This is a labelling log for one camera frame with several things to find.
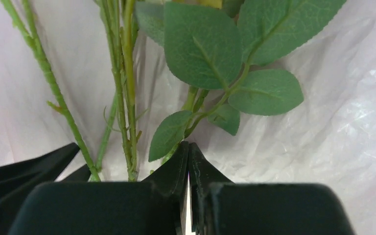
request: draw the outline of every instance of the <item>black plastic piece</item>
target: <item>black plastic piece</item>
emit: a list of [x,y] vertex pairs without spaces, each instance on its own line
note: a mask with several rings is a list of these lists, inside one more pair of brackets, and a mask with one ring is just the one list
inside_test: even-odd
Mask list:
[[189,145],[188,154],[189,184],[191,187],[191,221],[192,231],[204,234],[204,199],[209,193],[211,183],[232,183],[217,168],[205,159],[198,145]]
[[[0,167],[0,235],[8,233],[22,202],[34,187],[54,181],[79,150],[72,143],[41,157]],[[89,172],[84,171],[81,169],[79,175],[87,175],[88,179]]]
[[53,181],[77,151],[76,145],[68,145],[1,167],[0,234],[7,234],[24,201],[10,235],[181,235],[188,180],[197,234],[354,234],[329,188],[236,185],[194,143],[182,142],[172,158],[142,182],[73,182],[88,179],[90,172],[83,166],[62,182],[42,184]]
[[188,143],[139,183],[48,183],[26,199],[10,235],[180,235]]
[[205,204],[201,234],[354,234],[338,198],[322,185],[215,183]]

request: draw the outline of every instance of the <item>white backdrop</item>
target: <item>white backdrop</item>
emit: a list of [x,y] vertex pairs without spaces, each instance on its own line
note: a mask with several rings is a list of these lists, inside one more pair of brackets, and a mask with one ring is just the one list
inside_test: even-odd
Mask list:
[[[95,155],[114,93],[104,27],[92,0],[34,0],[55,75]],[[182,105],[187,86],[165,65],[162,48],[137,42],[140,179],[159,163],[147,150],[159,123]],[[359,235],[376,235],[376,1],[348,0],[314,39],[277,65],[300,80],[305,102],[287,115],[244,115],[237,137],[200,124],[190,141],[235,182],[320,182],[343,201]],[[43,74],[0,3],[0,165],[74,141]],[[107,180],[126,180],[120,136],[104,161]],[[84,163],[81,156],[63,175]]]

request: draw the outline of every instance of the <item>serrated leaf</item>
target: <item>serrated leaf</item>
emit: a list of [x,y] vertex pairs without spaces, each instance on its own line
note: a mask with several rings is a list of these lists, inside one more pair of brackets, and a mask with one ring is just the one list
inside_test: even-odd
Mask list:
[[198,88],[227,88],[241,68],[238,29],[211,7],[167,2],[164,49],[169,70]]
[[164,46],[164,6],[136,1],[135,15],[139,28],[160,46]]
[[286,70],[259,70],[248,74],[228,103],[246,114],[284,114],[304,100],[299,81]]
[[208,121],[235,136],[240,126],[240,112],[229,104],[223,104],[210,116]]
[[231,18],[234,18],[239,12],[244,0],[223,0],[222,10]]
[[243,61],[267,65],[318,34],[346,0],[246,0],[237,26]]
[[183,110],[167,116],[156,129],[149,148],[149,162],[155,161],[184,139],[185,128],[192,112]]

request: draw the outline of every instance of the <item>green stem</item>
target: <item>green stem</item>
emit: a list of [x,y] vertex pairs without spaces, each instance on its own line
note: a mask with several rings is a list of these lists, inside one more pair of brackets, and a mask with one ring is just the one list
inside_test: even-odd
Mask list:
[[118,68],[119,72],[120,72],[120,70],[123,69],[123,65],[122,65],[123,55],[122,55],[122,46],[121,46],[122,42],[121,42],[121,37],[120,37],[120,7],[119,7],[119,2],[117,0],[115,0],[113,7],[115,9],[116,27],[114,27],[112,31],[113,31],[113,33],[115,34],[115,37],[116,37],[116,44],[115,44],[116,45],[115,53],[116,53],[116,56],[117,56],[116,68]]
[[169,159],[171,159],[172,155],[174,155],[175,151],[178,149],[178,146],[179,146],[179,143],[177,143],[176,145],[174,145],[172,147],[171,151],[168,154],[166,154],[164,158],[162,158],[161,165],[163,165]]
[[194,104],[194,109],[192,110],[194,113],[198,112],[202,105],[204,104],[205,98],[208,96],[209,90],[202,90],[197,101]]
[[223,95],[223,97],[220,99],[220,101],[216,105],[214,105],[207,112],[200,114],[197,117],[197,119],[194,121],[194,123],[192,124],[192,126],[189,127],[189,128],[187,128],[185,130],[185,134],[184,134],[185,138],[187,138],[188,136],[191,135],[191,133],[194,131],[194,129],[196,128],[196,126],[198,125],[198,123],[203,118],[206,118],[209,115],[213,114],[218,109],[218,107],[220,107],[221,105],[223,105],[224,102],[228,99],[228,97],[231,96],[231,94],[235,91],[235,89],[244,81],[244,79],[246,79],[246,77],[247,77],[247,75],[249,73],[249,70],[250,70],[250,64],[251,64],[251,59],[252,59],[252,55],[253,54],[254,53],[250,54],[250,56],[249,56],[246,64],[244,65],[244,70],[243,70],[243,73],[241,74],[241,77],[227,90],[227,92]]
[[54,73],[52,72],[51,64],[49,63],[47,56],[43,50],[41,41],[38,37],[37,29],[35,26],[34,21],[34,15],[31,10],[31,6],[28,2],[28,0],[23,0],[23,6],[26,13],[27,22],[30,26],[31,34],[33,37],[26,36],[26,29],[24,24],[21,22],[20,17],[18,13],[16,12],[13,4],[10,0],[1,0],[4,8],[8,11],[9,15],[12,17],[12,20],[14,24],[18,27],[18,29],[21,31],[21,34],[24,36],[25,42],[29,45],[31,50],[34,52],[35,59],[38,61],[38,64],[40,65],[41,70],[44,73],[44,76],[46,78],[47,83],[49,84],[51,91],[53,95],[55,96],[55,99],[58,102],[58,105],[60,107],[61,113],[66,117],[67,123],[71,128],[71,131],[74,135],[75,140],[77,141],[78,146],[81,149],[81,152],[84,156],[84,160],[87,163],[87,166],[90,169],[90,172],[92,173],[93,177],[100,181],[100,177],[98,176],[97,169],[94,166],[94,163],[92,161],[92,158],[90,157],[89,150],[84,143],[84,140],[80,134],[80,131],[74,121],[74,118],[72,117],[67,104],[64,100],[63,95],[61,94],[60,88],[57,84],[57,81],[55,79]]
[[115,31],[115,24],[116,24],[116,19],[115,19],[115,13],[113,9],[113,0],[107,0],[107,10],[109,11],[109,19],[110,19],[110,30],[113,32]]
[[103,139],[101,140],[101,144],[97,152],[96,169],[98,172],[101,171],[104,154],[106,153],[107,144],[109,142],[110,134],[112,132],[112,129],[110,127],[113,126],[113,123],[115,121],[117,107],[118,107],[118,98],[117,98],[117,94],[115,94],[115,97],[113,98],[112,107],[110,109],[109,119],[107,120],[107,126],[104,130]]
[[129,119],[129,134],[131,142],[131,153],[132,153],[132,169],[136,171],[137,166],[137,133],[136,133],[136,107],[135,107],[135,79],[133,76],[133,37],[132,37],[132,21],[133,21],[133,8],[135,6],[135,0],[127,0],[125,5],[125,31],[124,31],[124,44],[123,49],[124,64],[126,72],[126,94],[127,100],[127,110]]
[[181,110],[190,110],[190,111],[193,110],[195,98],[197,97],[197,93],[198,93],[197,87],[193,87],[193,86],[189,87],[187,99],[186,99],[184,105],[182,106]]
[[8,12],[9,16],[12,18],[12,24],[19,29],[26,44],[32,48],[34,45],[34,40],[29,35],[28,30],[25,28],[24,23],[22,22],[21,18],[19,17],[14,7],[14,4],[12,4],[12,1],[11,0],[0,0],[0,1],[3,4],[3,7],[5,8],[5,10]]
[[[101,13],[101,18],[103,20],[105,29],[106,29],[106,34],[107,34],[107,42],[109,46],[109,52],[110,52],[110,61],[112,63],[112,73],[113,77],[115,80],[115,86],[116,86],[116,92],[117,92],[117,109],[118,109],[118,123],[119,127],[121,130],[121,135],[122,135],[122,146],[123,146],[123,151],[125,154],[126,158],[126,165],[128,169],[128,177],[129,181],[134,181],[134,173],[133,173],[133,168],[132,168],[132,155],[131,155],[131,148],[128,140],[128,135],[127,135],[127,128],[126,128],[126,116],[125,116],[125,111],[124,111],[124,101],[123,101],[123,89],[121,85],[121,77],[120,77],[120,71],[117,65],[121,66],[120,61],[118,62],[117,60],[120,60],[120,55],[121,55],[121,43],[118,44],[118,54],[115,57],[115,48],[114,48],[114,43],[113,43],[113,35],[111,34],[111,28],[112,24],[109,22],[109,16],[108,11],[106,10],[107,8],[107,2],[105,0],[102,1],[101,3],[101,8],[100,8],[100,13]],[[118,21],[116,22],[116,28],[119,29],[120,25]]]
[[122,9],[122,18],[124,19],[124,10],[126,8],[126,0],[120,0],[120,8]]

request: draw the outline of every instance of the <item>leaf cluster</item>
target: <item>leaf cluster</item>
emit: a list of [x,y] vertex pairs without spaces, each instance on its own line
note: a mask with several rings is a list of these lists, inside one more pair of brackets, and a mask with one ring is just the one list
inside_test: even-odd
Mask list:
[[301,104],[304,96],[292,73],[250,71],[250,66],[268,65],[307,42],[344,3],[223,0],[221,9],[216,9],[138,1],[135,11],[139,27],[164,47],[170,71],[197,90],[225,92],[207,111],[182,110],[165,118],[153,136],[149,161],[166,155],[203,118],[235,135],[240,113],[280,115]]

